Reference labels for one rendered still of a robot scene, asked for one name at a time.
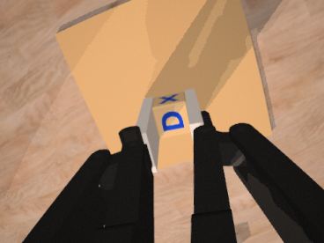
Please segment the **orange flat mat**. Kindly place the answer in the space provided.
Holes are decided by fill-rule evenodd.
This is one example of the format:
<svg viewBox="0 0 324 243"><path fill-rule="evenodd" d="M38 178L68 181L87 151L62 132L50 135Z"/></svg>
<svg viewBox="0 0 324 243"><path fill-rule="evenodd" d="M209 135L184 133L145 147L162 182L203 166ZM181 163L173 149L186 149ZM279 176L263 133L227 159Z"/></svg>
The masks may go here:
<svg viewBox="0 0 324 243"><path fill-rule="evenodd" d="M111 154L144 99L194 88L217 131L272 135L240 0L131 0L55 37Z"/></svg>

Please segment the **wooden block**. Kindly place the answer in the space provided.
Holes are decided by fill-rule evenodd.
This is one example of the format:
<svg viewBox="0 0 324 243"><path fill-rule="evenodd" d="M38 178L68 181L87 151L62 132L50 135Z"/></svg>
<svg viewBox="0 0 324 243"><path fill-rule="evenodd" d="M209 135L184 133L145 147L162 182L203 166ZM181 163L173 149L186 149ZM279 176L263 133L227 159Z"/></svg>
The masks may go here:
<svg viewBox="0 0 324 243"><path fill-rule="evenodd" d="M160 139L191 133L184 92L155 97L151 110Z"/></svg>

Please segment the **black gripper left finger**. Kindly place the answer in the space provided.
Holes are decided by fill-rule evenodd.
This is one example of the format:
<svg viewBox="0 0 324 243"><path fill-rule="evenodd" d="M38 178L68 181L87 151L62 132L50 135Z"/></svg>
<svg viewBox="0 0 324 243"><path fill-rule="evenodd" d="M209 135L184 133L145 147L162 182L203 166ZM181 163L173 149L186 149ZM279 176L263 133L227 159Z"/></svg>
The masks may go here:
<svg viewBox="0 0 324 243"><path fill-rule="evenodd" d="M121 151L89 156L22 243L154 243L152 103L144 99L136 126L119 131Z"/></svg>

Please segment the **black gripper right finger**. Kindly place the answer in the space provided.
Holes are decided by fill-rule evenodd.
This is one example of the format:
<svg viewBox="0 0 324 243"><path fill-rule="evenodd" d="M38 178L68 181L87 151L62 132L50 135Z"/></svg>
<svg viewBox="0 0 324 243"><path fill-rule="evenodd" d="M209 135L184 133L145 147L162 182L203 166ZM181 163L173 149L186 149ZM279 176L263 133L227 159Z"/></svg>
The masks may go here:
<svg viewBox="0 0 324 243"><path fill-rule="evenodd" d="M217 131L195 88L184 91L194 145L191 243L237 243L223 166L233 166L283 243L324 243L324 189L252 125Z"/></svg>

